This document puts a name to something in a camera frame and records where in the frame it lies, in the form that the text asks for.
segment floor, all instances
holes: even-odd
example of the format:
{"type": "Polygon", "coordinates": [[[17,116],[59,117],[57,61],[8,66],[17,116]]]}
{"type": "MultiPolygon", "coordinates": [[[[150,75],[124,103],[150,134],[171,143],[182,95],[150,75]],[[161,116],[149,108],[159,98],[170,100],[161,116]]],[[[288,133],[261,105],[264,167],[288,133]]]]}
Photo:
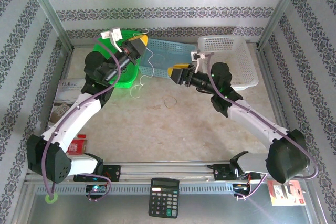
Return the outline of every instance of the floor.
{"type": "MultiPolygon", "coordinates": [[[[259,83],[239,91],[258,112],[275,121],[254,52],[259,83]]],[[[84,59],[92,48],[76,48],[68,78],[83,78],[84,59]]],[[[87,152],[105,162],[229,160],[242,151],[267,152],[246,129],[216,112],[210,95],[169,79],[143,78],[137,92],[115,89],[109,102],[80,131],[88,137],[87,152]]]]}

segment black calculator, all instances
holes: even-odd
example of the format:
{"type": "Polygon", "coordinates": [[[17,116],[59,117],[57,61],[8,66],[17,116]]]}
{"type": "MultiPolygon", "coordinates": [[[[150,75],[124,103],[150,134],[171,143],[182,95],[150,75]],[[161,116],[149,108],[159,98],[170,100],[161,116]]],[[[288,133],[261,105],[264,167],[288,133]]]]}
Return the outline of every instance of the black calculator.
{"type": "Polygon", "coordinates": [[[152,178],[148,214],[161,218],[177,218],[180,181],[152,178]]]}

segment purple cable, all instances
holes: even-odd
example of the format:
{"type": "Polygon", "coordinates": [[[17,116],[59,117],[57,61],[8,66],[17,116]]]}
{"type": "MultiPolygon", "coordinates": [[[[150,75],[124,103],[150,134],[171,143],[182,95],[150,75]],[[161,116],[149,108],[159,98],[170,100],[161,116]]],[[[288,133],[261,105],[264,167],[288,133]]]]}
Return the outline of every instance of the purple cable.
{"type": "Polygon", "coordinates": [[[261,186],[261,184],[265,181],[266,177],[267,177],[267,174],[265,174],[265,175],[262,177],[262,179],[260,180],[260,182],[259,182],[259,184],[256,186],[256,188],[254,188],[254,190],[253,190],[252,192],[250,192],[248,195],[244,195],[244,194],[237,193],[237,192],[234,192],[234,193],[237,194],[237,195],[242,196],[242,197],[238,197],[238,199],[244,199],[244,198],[246,199],[246,198],[252,196],[252,195],[259,189],[259,187],[261,186]]]}
{"type": "Polygon", "coordinates": [[[278,133],[279,135],[281,135],[282,137],[284,137],[286,140],[288,140],[292,145],[294,145],[297,149],[299,149],[301,152],[303,152],[305,154],[305,156],[307,156],[311,162],[313,163],[314,165],[314,172],[309,175],[309,176],[294,176],[294,178],[297,178],[297,179],[311,179],[311,178],[314,178],[316,177],[317,173],[319,172],[319,168],[318,168],[318,164],[316,163],[315,159],[313,158],[312,155],[310,155],[310,153],[308,153],[301,145],[297,144],[296,142],[294,142],[290,137],[288,137],[287,135],[283,134],[283,132],[277,130],[273,125],[271,125],[270,123],[268,123],[265,119],[263,119],[260,115],[258,115],[257,113],[255,113],[254,111],[250,110],[249,108],[237,103],[237,102],[234,102],[228,98],[225,98],[221,93],[220,91],[217,89],[216,87],[216,84],[211,76],[211,66],[210,66],[210,59],[211,59],[211,55],[208,56],[208,61],[207,61],[207,71],[208,71],[208,76],[209,76],[209,79],[210,79],[210,83],[212,85],[212,87],[214,88],[214,90],[216,91],[216,93],[222,98],[224,99],[225,101],[233,104],[233,105],[236,105],[238,107],[240,107],[241,109],[251,113],[252,115],[254,115],[257,119],[259,119],[259,121],[261,121],[263,124],[265,124],[266,126],[270,127],[271,130],[275,131],[276,133],[278,133]]]}
{"type": "Polygon", "coordinates": [[[114,59],[115,61],[115,64],[117,65],[117,69],[118,69],[118,75],[117,75],[117,79],[114,81],[114,83],[111,85],[111,86],[108,86],[106,89],[98,92],[97,94],[89,97],[88,99],[82,101],[77,107],[75,107],[73,110],[71,110],[63,119],[62,121],[60,121],[60,123],[58,124],[58,126],[55,128],[54,132],[52,132],[51,136],[50,136],[50,139],[48,140],[47,144],[46,144],[46,147],[44,148],[43,150],[43,154],[42,154],[42,165],[41,165],[41,168],[42,168],[42,177],[43,177],[43,182],[44,182],[44,185],[46,187],[46,190],[47,190],[47,193],[49,194],[49,198],[50,200],[52,200],[54,198],[54,191],[53,190],[50,190],[50,187],[48,185],[48,178],[47,178],[47,172],[46,172],[46,158],[47,158],[47,151],[48,151],[48,148],[49,146],[51,145],[51,142],[52,140],[54,139],[54,137],[57,135],[57,132],[59,131],[59,129],[63,126],[63,124],[68,120],[68,118],[77,110],[79,110],[83,105],[85,105],[86,103],[92,101],[93,99],[95,99],[96,97],[98,97],[99,95],[101,94],[104,94],[106,92],[108,92],[109,90],[111,90],[115,84],[117,84],[117,82],[119,81],[120,79],[120,75],[121,75],[121,68],[120,68],[120,64],[116,58],[116,56],[114,55],[114,53],[112,53],[112,51],[107,47],[105,46],[103,43],[99,42],[98,41],[98,38],[100,36],[97,36],[95,37],[93,40],[95,41],[95,43],[99,44],[102,48],[104,48],[110,55],[111,57],[114,59]]]}
{"type": "MultiPolygon", "coordinates": [[[[97,202],[98,200],[101,200],[101,199],[104,199],[107,194],[109,194],[109,192],[111,191],[111,188],[112,188],[112,182],[111,180],[108,178],[108,177],[105,177],[105,176],[100,176],[100,175],[95,175],[95,174],[89,174],[89,173],[83,173],[81,174],[82,176],[90,176],[90,177],[96,177],[96,178],[103,178],[103,179],[106,179],[107,182],[109,183],[109,189],[104,193],[103,196],[99,197],[98,199],[94,199],[95,202],[97,202]]],[[[88,198],[89,198],[89,201],[91,201],[91,193],[92,193],[92,190],[89,191],[89,195],[88,195],[88,198]]]]}

